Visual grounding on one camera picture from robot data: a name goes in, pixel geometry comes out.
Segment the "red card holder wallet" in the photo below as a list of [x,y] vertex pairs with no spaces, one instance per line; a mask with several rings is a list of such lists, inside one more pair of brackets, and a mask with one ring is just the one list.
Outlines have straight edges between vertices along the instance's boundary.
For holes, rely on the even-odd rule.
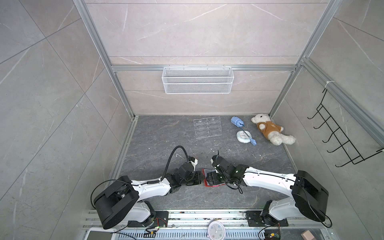
[[217,173],[216,170],[202,169],[202,173],[205,177],[204,184],[206,187],[218,187],[226,183],[223,176]]

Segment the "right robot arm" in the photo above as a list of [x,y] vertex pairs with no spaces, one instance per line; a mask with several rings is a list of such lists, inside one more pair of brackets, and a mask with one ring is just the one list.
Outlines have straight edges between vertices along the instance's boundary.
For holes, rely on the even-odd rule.
[[266,202],[257,220],[276,226],[288,218],[306,217],[326,228],[333,226],[327,216],[329,192],[309,173],[279,174],[258,170],[247,165],[234,166],[220,155],[211,159],[213,170],[203,170],[205,185],[226,185],[243,193],[242,187],[258,187],[286,195],[282,200]]

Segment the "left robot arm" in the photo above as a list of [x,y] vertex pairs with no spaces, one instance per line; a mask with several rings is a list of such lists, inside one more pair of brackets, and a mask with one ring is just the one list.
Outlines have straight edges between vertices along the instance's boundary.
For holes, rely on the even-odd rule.
[[93,200],[103,229],[108,230],[122,221],[150,226],[158,214],[147,199],[177,192],[182,186],[199,185],[202,172],[196,171],[198,160],[189,157],[179,169],[164,177],[148,180],[130,180],[122,176],[97,195]]

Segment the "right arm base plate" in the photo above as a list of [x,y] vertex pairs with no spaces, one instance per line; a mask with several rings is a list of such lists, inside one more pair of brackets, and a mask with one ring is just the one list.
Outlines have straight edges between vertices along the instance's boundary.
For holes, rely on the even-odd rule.
[[269,214],[264,214],[262,211],[246,211],[246,220],[248,221],[249,227],[288,227],[287,219],[278,221],[271,217]]

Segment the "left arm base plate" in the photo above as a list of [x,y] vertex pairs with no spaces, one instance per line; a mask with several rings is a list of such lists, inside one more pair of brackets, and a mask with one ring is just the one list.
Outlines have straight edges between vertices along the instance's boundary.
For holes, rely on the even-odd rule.
[[143,223],[137,221],[129,221],[128,228],[155,228],[155,227],[167,227],[169,220],[168,211],[159,211],[155,214],[151,214]]

